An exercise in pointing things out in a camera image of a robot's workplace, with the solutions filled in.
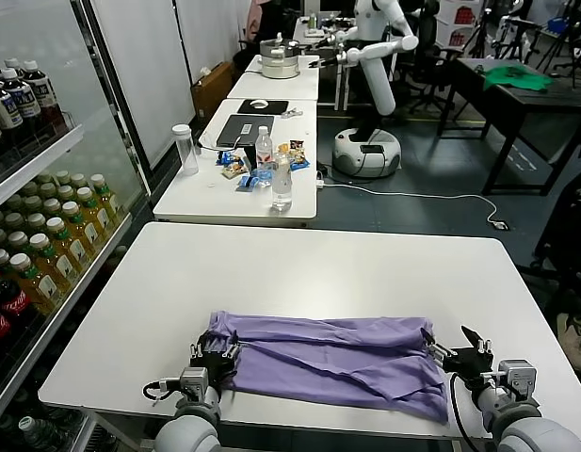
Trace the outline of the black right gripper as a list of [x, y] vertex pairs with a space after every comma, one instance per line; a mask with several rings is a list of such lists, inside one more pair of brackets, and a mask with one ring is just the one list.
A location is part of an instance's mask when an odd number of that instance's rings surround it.
[[447, 372], [457, 373], [467, 386], [483, 386], [482, 374], [492, 371], [491, 342], [466, 326], [461, 326], [461, 331], [469, 347], [451, 350], [437, 343], [427, 330], [421, 330], [424, 347], [438, 366], [447, 362]]

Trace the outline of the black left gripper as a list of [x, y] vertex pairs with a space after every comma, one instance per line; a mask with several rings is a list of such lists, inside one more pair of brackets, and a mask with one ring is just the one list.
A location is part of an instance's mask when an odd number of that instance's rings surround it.
[[234, 331], [224, 353], [206, 352], [211, 342], [211, 332], [205, 331], [190, 344], [190, 366], [204, 367], [207, 370], [209, 385], [220, 391], [226, 381], [236, 373], [235, 359], [239, 352], [239, 337]]

